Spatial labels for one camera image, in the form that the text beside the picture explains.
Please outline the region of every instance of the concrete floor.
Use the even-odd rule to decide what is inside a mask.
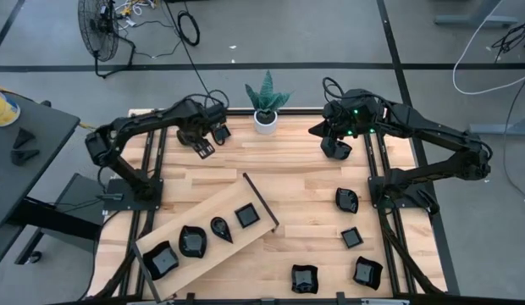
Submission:
[[[15,0],[0,1],[0,30]],[[473,33],[471,29],[439,27],[435,14],[467,12],[476,1],[385,1],[402,63],[454,63]],[[190,48],[199,64],[356,62],[391,63],[375,1],[368,0],[211,0],[189,3],[201,27],[202,42]],[[173,12],[183,7],[171,5]],[[75,0],[25,0],[0,47],[0,65],[91,65],[77,22]],[[506,1],[498,11],[525,20],[525,0]],[[159,9],[144,10],[135,21],[159,19]],[[467,63],[491,63],[496,51],[487,49],[506,30],[483,30],[465,57]],[[178,38],[168,28],[145,25],[131,29],[139,51],[166,53]],[[125,46],[107,64],[122,64]],[[501,62],[525,63],[525,50],[517,49]],[[135,57],[135,64],[186,64],[180,46],[174,56]],[[205,70],[210,88],[220,88],[232,107],[249,107],[244,83],[257,84],[264,70]],[[320,81],[331,76],[344,88],[366,88],[397,102],[400,90],[392,69],[276,69],[277,90],[294,92],[288,106],[323,106]],[[406,82],[412,103],[426,118],[457,129],[470,123],[504,123],[518,86],[482,96],[463,96],[454,90],[449,70],[408,70]],[[458,83],[473,91],[498,86],[525,75],[525,70],[460,71]],[[193,71],[133,71],[106,80],[92,72],[0,73],[0,85],[37,101],[50,100],[55,108],[78,115],[82,121],[105,124],[126,115],[129,108],[166,107],[184,95],[202,92]],[[525,116],[525,89],[511,122]],[[73,173],[94,177],[83,145],[83,130],[42,176],[31,195],[55,200]],[[466,296],[525,299],[525,202],[507,183],[502,168],[500,136],[484,136],[495,151],[487,180],[456,179],[435,183],[437,197],[461,294]],[[425,144],[429,162],[449,153]],[[525,137],[510,137],[508,168],[525,191]],[[38,247],[41,262],[13,265],[31,228],[25,230],[0,265],[0,303],[42,304],[70,301],[86,288],[91,255],[61,241],[45,237]]]

